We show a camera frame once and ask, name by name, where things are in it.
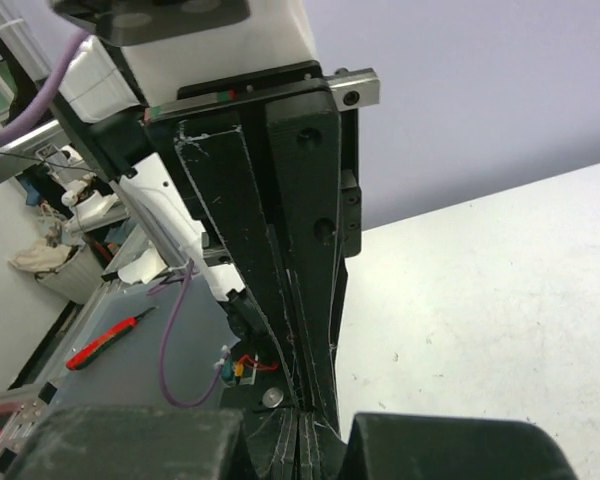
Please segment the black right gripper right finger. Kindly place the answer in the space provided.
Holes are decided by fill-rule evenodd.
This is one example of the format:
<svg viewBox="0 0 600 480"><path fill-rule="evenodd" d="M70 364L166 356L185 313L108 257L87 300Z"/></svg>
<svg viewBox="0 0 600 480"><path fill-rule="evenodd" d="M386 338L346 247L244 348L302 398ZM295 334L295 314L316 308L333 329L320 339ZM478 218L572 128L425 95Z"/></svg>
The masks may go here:
<svg viewBox="0 0 600 480"><path fill-rule="evenodd" d="M557 443L521 422L362 413L341 479L573 479Z"/></svg>

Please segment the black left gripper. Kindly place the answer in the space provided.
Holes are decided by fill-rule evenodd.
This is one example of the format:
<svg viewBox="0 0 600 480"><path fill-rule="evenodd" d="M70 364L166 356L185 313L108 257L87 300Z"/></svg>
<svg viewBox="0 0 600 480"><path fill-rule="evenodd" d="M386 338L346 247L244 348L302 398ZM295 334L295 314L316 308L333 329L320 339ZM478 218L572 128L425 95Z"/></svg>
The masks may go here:
<svg viewBox="0 0 600 480"><path fill-rule="evenodd" d="M307 402L332 429L339 427L330 346L339 226L343 255L358 255L359 111L379 101L373 69L326 76L308 61L182 87L142 119L180 197L156 217L190 258L230 256L272 344L263 358L277 357L301 407L304 387L267 225L280 224L283 213Z"/></svg>

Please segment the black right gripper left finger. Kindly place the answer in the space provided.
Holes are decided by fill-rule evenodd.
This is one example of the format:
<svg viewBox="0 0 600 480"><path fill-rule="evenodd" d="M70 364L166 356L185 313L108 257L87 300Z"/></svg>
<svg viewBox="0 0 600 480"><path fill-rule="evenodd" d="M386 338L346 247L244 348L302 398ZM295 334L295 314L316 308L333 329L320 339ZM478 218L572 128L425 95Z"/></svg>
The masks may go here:
<svg viewBox="0 0 600 480"><path fill-rule="evenodd" d="M34 429L8 479L243 479L237 411L75 407Z"/></svg>

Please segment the grey waste bin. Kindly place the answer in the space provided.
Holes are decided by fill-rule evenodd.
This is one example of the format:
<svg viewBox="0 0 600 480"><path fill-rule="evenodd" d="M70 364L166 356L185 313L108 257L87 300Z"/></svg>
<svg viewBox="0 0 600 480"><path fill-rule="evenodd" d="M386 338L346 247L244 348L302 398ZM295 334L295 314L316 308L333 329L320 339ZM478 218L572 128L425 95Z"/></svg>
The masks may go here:
<svg viewBox="0 0 600 480"><path fill-rule="evenodd" d="M103 283L103 267L89 245L50 244L38 238L8 263L76 304L84 305Z"/></svg>

